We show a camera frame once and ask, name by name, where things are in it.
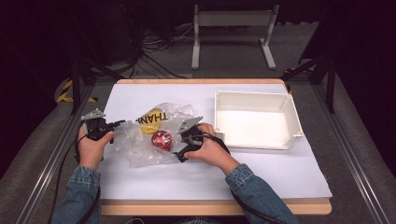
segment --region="white paper sheet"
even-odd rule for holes
[[[116,84],[108,99],[106,121],[135,120],[155,105],[192,105],[194,116],[214,122],[215,91],[285,93],[279,84]],[[266,180],[282,199],[331,198],[305,136],[288,150],[252,153],[232,149],[232,155]],[[131,168],[127,159],[107,145],[100,172],[102,199],[230,200],[224,174],[201,161]]]

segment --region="hand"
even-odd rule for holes
[[[78,140],[85,135],[84,128],[81,127],[78,132]],[[96,170],[99,168],[100,161],[103,158],[105,145],[114,137],[113,132],[107,133],[98,141],[93,141],[87,136],[81,139],[78,144],[79,166],[85,166]]]
[[[210,124],[199,123],[197,126],[202,133],[209,133],[213,136],[216,134]],[[199,159],[210,165],[217,166],[225,175],[239,165],[239,162],[228,154],[224,148],[209,138],[204,138],[204,142],[199,150],[184,153],[184,158]]]

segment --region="wooden table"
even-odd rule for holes
[[[282,84],[281,79],[123,79],[118,84]],[[295,215],[327,215],[328,198],[284,200]],[[242,216],[234,200],[101,200],[102,214],[111,216]]]

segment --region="denim sleeve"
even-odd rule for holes
[[[254,175],[245,164],[240,164],[226,175],[231,191],[247,206],[269,217],[290,223],[299,223],[297,217],[263,179]],[[250,223],[269,223],[244,210]]]
[[[78,223],[90,210],[99,188],[100,173],[87,167],[77,167],[67,183],[64,201],[56,209],[51,223]],[[99,223],[97,204],[85,223]]]

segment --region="yellow object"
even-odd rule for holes
[[[152,109],[138,121],[143,133],[156,133],[166,115],[160,109]]]

